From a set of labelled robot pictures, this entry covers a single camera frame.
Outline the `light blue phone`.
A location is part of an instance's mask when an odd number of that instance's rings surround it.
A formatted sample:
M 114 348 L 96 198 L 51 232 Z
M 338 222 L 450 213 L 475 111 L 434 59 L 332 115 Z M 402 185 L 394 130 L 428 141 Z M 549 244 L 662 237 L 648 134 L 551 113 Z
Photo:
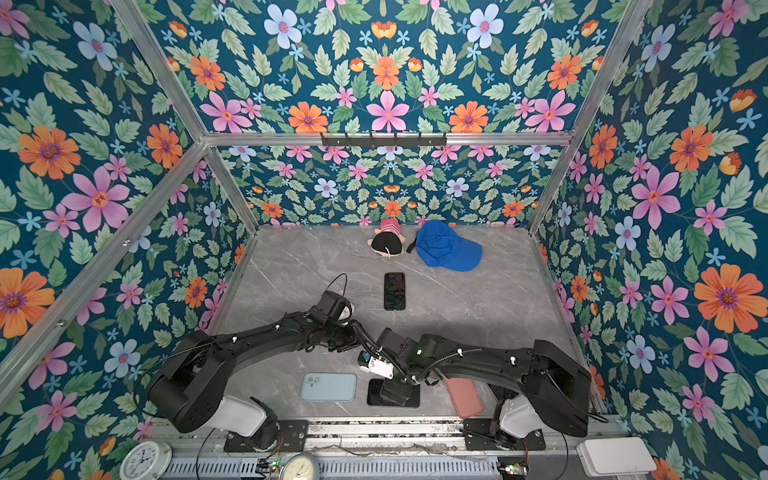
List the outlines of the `light blue phone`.
M 351 373 L 308 373 L 305 375 L 301 400 L 308 403 L 348 403 L 356 397 L 357 376 Z

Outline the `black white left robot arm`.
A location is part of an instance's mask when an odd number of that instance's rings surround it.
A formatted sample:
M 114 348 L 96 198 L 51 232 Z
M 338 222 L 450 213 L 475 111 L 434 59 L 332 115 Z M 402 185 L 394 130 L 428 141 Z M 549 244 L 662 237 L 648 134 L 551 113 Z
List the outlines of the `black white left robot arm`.
M 359 345 L 350 326 L 354 307 L 342 295 L 325 291 L 307 311 L 236 333 L 188 334 L 158 368 L 146 395 L 180 433 L 214 428 L 236 434 L 255 450 L 278 443 L 277 417 L 258 399 L 227 395 L 230 378 L 257 362 L 283 353 L 312 351 L 324 346 L 346 352 Z

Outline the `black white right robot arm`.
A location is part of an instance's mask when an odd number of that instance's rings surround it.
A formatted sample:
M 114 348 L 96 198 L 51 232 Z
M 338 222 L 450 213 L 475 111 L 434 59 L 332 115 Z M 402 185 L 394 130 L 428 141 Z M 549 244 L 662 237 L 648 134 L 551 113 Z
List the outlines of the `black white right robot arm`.
M 510 436 L 537 419 L 565 436 L 588 433 L 591 377 L 587 369 L 550 341 L 530 348 L 497 349 L 460 343 L 434 334 L 414 340 L 385 329 L 369 348 L 366 366 L 381 377 L 377 395 L 386 406 L 404 407 L 423 385 L 447 379 L 486 383 L 515 396 L 501 409 L 521 412 L 519 421 L 498 420 Z

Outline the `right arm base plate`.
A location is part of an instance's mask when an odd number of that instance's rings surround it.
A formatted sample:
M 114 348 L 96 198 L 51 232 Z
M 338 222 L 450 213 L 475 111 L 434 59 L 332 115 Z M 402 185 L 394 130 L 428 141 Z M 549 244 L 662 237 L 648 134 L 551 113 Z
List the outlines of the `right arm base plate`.
M 543 432 L 536 430 L 525 438 L 518 438 L 493 426 L 489 418 L 468 418 L 462 422 L 461 433 L 468 451 L 544 451 Z

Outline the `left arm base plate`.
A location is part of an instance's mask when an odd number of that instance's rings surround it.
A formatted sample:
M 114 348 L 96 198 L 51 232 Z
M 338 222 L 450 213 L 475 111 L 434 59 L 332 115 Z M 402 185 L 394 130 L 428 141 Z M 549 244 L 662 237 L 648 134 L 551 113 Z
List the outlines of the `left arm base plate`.
M 308 438 L 306 420 L 267 420 L 252 436 L 229 433 L 224 444 L 227 453 L 302 452 Z

